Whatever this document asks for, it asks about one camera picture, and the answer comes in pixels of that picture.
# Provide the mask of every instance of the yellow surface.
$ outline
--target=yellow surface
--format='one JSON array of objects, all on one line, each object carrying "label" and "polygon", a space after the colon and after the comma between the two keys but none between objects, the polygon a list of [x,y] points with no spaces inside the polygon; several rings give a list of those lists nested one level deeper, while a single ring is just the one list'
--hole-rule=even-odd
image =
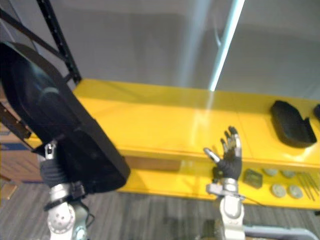
[{"label": "yellow surface", "polygon": [[222,155],[220,138],[232,125],[246,163],[320,170],[320,142],[302,149],[281,143],[270,115],[275,100],[288,101],[310,117],[320,139],[315,100],[94,79],[81,81],[74,94],[124,155],[206,161],[203,147]]},{"label": "yellow surface", "polygon": [[[133,192],[142,194],[157,194],[173,197],[187,197],[204,200],[213,200],[216,197],[206,193],[206,185],[212,181],[213,163],[200,161],[183,161],[179,172],[148,171],[132,169],[127,184],[120,188],[121,192]],[[239,179],[239,193],[258,201],[266,206],[320,209],[320,198],[314,188],[310,187],[314,201],[309,199],[304,189],[300,186],[297,177],[286,178],[280,172],[276,176],[267,176],[259,168],[251,168],[263,174],[263,186],[256,189],[242,182],[243,174]],[[320,185],[319,174],[312,173],[312,178],[318,186]],[[282,184],[287,190],[289,185],[297,185],[303,192],[303,197],[295,199],[288,192],[282,198],[278,198],[271,193],[273,184]],[[256,204],[249,199],[245,204]]]},{"label": "yellow surface", "polygon": [[[315,100],[94,79],[83,79],[74,94],[123,155],[181,161],[179,172],[132,169],[121,191],[213,199],[205,192],[213,164],[203,147],[213,146],[222,155],[220,138],[230,125],[240,134],[245,168],[320,170],[320,123],[312,113]],[[304,118],[310,117],[316,144],[299,149],[279,141],[270,115],[275,100],[287,101]],[[28,142],[33,147],[41,143],[35,135]],[[287,188],[297,180],[281,174],[264,176],[259,190],[240,182],[240,193],[270,206],[319,208],[315,192],[316,201],[305,193],[298,200],[289,195],[276,198],[270,192],[273,183]]]},{"label": "yellow surface", "polygon": [[[317,101],[244,93],[233,93],[232,96],[254,159],[282,168],[320,168],[320,122],[313,114]],[[295,148],[278,140],[270,114],[270,107],[276,100],[286,101],[295,106],[303,119],[310,117],[311,127],[318,140],[316,144],[306,148]]]}]

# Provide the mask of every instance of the gray carpet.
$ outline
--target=gray carpet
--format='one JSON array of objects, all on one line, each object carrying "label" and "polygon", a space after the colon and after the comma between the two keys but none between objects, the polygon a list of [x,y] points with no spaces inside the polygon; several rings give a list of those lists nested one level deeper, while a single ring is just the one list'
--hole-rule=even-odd
[{"label": "gray carpet", "polygon": [[[49,240],[47,214],[42,210],[49,189],[22,184],[0,207],[1,240]],[[210,201],[108,192],[84,200],[96,216],[91,240],[193,240],[212,236],[215,218]],[[245,206],[245,223],[306,228],[320,236],[320,217],[313,211]]]}]

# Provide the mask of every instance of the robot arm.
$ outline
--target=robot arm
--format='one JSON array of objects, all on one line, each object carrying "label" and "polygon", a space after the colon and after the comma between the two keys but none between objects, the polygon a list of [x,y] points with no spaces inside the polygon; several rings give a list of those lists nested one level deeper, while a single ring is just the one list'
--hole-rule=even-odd
[{"label": "robot arm", "polygon": [[50,240],[87,240],[86,222],[89,209],[81,202],[86,193],[81,183],[69,183],[57,158],[57,143],[45,146],[45,157],[40,161],[40,173],[50,187],[47,224]]},{"label": "robot arm", "polygon": [[242,170],[242,147],[237,130],[230,126],[230,134],[225,131],[227,143],[221,139],[224,155],[221,159],[209,148],[204,148],[205,154],[212,159],[222,178],[218,183],[206,186],[209,194],[218,196],[215,209],[218,210],[218,219],[214,222],[214,233],[218,240],[244,240],[245,232],[243,219],[245,215],[242,201],[243,196],[238,192],[238,179]]}]

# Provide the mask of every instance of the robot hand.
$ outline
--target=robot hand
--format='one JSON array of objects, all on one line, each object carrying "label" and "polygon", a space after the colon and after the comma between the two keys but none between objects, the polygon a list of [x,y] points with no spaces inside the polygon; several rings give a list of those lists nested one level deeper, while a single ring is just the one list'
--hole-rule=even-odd
[{"label": "robot hand", "polygon": [[203,150],[205,154],[211,158],[218,167],[218,170],[223,173],[223,178],[238,180],[242,170],[242,147],[240,137],[237,130],[233,126],[229,126],[230,134],[225,131],[226,142],[221,138],[223,145],[223,159],[209,148]]}]

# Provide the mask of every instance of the black cable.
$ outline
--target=black cable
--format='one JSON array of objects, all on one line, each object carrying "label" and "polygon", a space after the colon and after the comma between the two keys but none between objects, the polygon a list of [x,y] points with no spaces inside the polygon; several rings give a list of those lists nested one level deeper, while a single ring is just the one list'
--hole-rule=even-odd
[{"label": "black cable", "polygon": [[63,204],[65,202],[68,202],[71,200],[71,197],[70,196],[65,196],[65,197],[62,197],[62,198],[59,198],[53,202],[49,202],[47,203],[44,207],[43,207],[43,210],[45,212],[49,211],[50,209],[53,209],[54,207],[60,205],[60,204]]},{"label": "black cable", "polygon": [[91,216],[91,217],[92,217],[92,220],[91,220],[91,222],[86,223],[86,228],[89,228],[89,227],[91,226],[91,224],[93,224],[93,223],[94,223],[94,221],[96,220],[95,215],[93,215],[92,213],[89,213],[89,216]]},{"label": "black cable", "polygon": [[254,199],[252,199],[252,198],[250,198],[250,197],[247,197],[247,196],[246,196],[245,198],[248,199],[248,200],[250,200],[251,202],[254,202],[254,203],[262,206],[262,207],[266,207],[266,205],[264,205],[264,204],[262,204],[262,203],[260,203],[260,202],[258,202],[258,201],[256,201],[256,200],[254,200]]}]

